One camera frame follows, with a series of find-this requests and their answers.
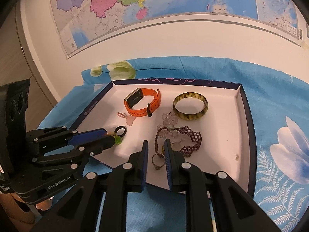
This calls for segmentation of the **left forearm orange sleeve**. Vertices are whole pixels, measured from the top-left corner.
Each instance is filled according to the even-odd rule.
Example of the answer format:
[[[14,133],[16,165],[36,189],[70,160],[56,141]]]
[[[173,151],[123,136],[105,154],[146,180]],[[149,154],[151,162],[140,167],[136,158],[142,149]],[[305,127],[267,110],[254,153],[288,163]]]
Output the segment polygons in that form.
[[[32,211],[23,211],[17,202],[25,204],[16,193],[1,193],[1,204],[12,223],[17,227],[32,226],[35,224],[35,215]]]

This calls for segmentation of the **left hand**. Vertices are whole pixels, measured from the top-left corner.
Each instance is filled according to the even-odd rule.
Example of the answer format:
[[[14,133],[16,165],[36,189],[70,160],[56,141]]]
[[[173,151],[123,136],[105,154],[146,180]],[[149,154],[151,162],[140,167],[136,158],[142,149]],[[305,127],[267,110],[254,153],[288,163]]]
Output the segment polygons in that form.
[[[41,211],[46,211],[51,208],[53,203],[53,196],[36,204],[36,209],[41,210]]]

